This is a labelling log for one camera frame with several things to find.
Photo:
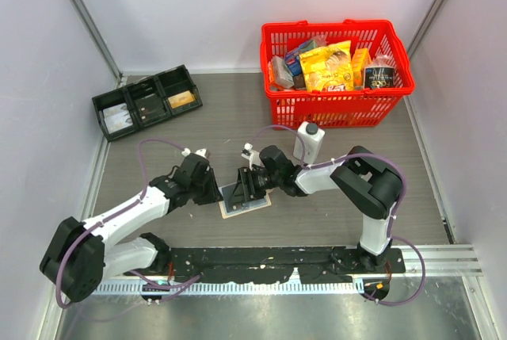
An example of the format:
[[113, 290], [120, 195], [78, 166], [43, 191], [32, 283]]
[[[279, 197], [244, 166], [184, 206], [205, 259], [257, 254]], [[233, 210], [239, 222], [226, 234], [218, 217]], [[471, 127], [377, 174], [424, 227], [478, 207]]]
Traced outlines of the dark card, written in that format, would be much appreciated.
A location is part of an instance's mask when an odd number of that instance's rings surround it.
[[161, 99], [156, 94], [149, 94], [135, 100], [141, 122], [145, 125], [159, 122], [166, 117]]

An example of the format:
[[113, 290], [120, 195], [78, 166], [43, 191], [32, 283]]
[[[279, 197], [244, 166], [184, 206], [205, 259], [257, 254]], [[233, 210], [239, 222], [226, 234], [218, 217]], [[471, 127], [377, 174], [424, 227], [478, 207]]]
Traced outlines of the beige card holder wallet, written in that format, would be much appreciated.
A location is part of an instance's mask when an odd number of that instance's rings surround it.
[[223, 185], [219, 187], [219, 191], [223, 196], [223, 200], [219, 202], [219, 209], [224, 220], [234, 216], [239, 216], [247, 212], [267, 208], [272, 205], [268, 194], [258, 200], [233, 204], [231, 202], [233, 188], [234, 184]]

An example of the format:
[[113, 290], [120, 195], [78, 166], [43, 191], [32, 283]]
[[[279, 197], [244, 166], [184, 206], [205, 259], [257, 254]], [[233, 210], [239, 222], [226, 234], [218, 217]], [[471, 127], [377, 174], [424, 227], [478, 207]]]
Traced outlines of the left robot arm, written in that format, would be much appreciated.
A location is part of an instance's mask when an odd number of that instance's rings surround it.
[[40, 272], [56, 286], [56, 298], [77, 303], [97, 286], [124, 273], [160, 275], [170, 266], [170, 248], [159, 237], [144, 233], [131, 242], [123, 239], [143, 225], [193, 201], [221, 201], [208, 152], [186, 151], [171, 174], [149, 182], [123, 204], [84, 221], [63, 220], [40, 262]]

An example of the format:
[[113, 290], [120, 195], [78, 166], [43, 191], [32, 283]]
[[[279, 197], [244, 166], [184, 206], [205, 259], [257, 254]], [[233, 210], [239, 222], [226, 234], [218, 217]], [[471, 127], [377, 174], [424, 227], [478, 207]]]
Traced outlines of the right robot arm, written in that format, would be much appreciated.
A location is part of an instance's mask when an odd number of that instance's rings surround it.
[[387, 264], [395, 211], [406, 192], [404, 177], [386, 159], [355, 146], [339, 159], [296, 165], [271, 145], [259, 155], [259, 163], [238, 169], [235, 184], [223, 188], [225, 210], [239, 212], [280, 189], [290, 197], [306, 197], [338, 189], [363, 214], [357, 245], [361, 269], [374, 273]]

